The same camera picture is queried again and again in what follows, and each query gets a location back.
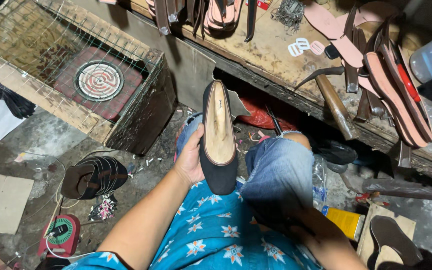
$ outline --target wire mesh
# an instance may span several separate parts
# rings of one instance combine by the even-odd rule
[[[147,58],[141,43],[81,20],[63,3],[6,0],[0,6],[0,58],[51,92],[117,123],[157,77],[152,74],[160,70],[159,62]]]

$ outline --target wooden hammer handle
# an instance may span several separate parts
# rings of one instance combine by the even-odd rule
[[[356,125],[351,120],[351,116],[344,107],[343,102],[339,98],[338,94],[333,88],[333,85],[329,82],[326,75],[316,76],[316,83],[321,90],[321,94],[324,100],[329,106],[331,113],[333,114],[334,120],[339,127],[339,130],[343,134],[346,140],[356,139],[360,136],[360,132],[356,128]]]

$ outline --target wooden crate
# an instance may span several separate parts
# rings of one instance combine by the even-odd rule
[[[77,102],[54,87],[65,67],[89,46],[141,74],[117,118],[108,120],[87,100]],[[135,154],[150,149],[176,99],[163,52],[69,0],[6,0],[0,6],[0,83],[105,146]]]

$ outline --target shoe lining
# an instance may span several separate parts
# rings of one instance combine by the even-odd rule
[[[224,164],[234,157],[233,126],[223,84],[216,81],[212,87],[206,111],[205,150],[212,162]]]

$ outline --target ripped jeans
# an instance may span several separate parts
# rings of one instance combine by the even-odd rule
[[[176,143],[177,156],[202,120],[200,112],[188,117]],[[237,189],[262,223],[284,223],[285,213],[313,206],[315,159],[305,146],[272,137],[251,147],[245,159],[249,178]]]

